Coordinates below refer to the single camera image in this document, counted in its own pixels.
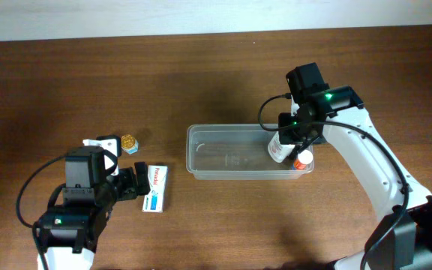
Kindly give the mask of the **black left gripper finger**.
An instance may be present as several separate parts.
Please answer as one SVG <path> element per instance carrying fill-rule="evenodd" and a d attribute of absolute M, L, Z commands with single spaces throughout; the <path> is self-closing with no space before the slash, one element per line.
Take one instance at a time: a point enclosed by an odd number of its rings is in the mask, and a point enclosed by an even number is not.
<path fill-rule="evenodd" d="M 151 190 L 148 177 L 148 166 L 145 162 L 136 162 L 136 193 L 148 194 Z"/>
<path fill-rule="evenodd" d="M 121 138 L 119 136 L 98 136 L 96 139 L 84 139 L 82 143 L 84 146 L 100 146 L 115 155 L 116 167 L 112 173 L 119 173 L 118 160 L 121 157 Z M 105 157 L 104 160 L 106 169 L 114 165 L 114 162 L 109 157 Z"/>

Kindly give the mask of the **white calamine lotion bottle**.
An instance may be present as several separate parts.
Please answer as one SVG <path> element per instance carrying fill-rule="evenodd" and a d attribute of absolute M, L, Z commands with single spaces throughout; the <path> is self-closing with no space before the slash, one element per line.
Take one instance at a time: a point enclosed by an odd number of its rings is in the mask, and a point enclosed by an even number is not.
<path fill-rule="evenodd" d="M 294 144 L 283 144 L 279 133 L 276 132 L 268 144 L 268 153 L 273 161 L 282 163 L 295 148 Z"/>

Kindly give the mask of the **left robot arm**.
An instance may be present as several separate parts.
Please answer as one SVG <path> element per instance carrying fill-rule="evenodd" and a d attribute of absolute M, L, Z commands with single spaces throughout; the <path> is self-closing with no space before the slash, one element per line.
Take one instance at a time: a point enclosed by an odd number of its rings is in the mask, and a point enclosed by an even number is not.
<path fill-rule="evenodd" d="M 90 269 L 114 205 L 149 194 L 146 163 L 118 165 L 122 150 L 135 144 L 128 136 L 99 136 L 64 155 L 65 182 L 32 228 L 39 269 Z"/>

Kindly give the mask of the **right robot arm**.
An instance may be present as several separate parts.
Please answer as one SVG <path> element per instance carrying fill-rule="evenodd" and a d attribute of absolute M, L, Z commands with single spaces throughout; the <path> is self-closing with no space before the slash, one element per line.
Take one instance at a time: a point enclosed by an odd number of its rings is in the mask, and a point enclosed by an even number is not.
<path fill-rule="evenodd" d="M 432 193 L 395 157 L 362 99 L 349 86 L 314 86 L 284 97 L 298 109 L 280 114 L 280 133 L 298 150 L 318 137 L 333 146 L 376 213 L 378 225 L 363 251 L 328 269 L 432 269 Z"/>

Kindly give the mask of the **orange bottle white cap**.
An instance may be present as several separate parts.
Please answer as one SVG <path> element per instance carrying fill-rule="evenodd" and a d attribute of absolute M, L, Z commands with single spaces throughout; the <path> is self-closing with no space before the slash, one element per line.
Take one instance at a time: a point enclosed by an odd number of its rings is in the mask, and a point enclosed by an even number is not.
<path fill-rule="evenodd" d="M 297 155 L 297 158 L 292 164 L 293 170 L 305 170 L 314 160 L 314 155 L 309 150 L 304 150 Z"/>

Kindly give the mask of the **dark bottle white cap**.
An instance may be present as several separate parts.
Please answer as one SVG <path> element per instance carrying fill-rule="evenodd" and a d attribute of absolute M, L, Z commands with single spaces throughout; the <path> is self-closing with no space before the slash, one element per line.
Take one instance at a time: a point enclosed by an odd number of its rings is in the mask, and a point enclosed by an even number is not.
<path fill-rule="evenodd" d="M 294 161 L 298 155 L 303 152 L 307 148 L 306 145 L 295 145 L 294 149 L 288 154 L 287 158 L 291 161 Z"/>

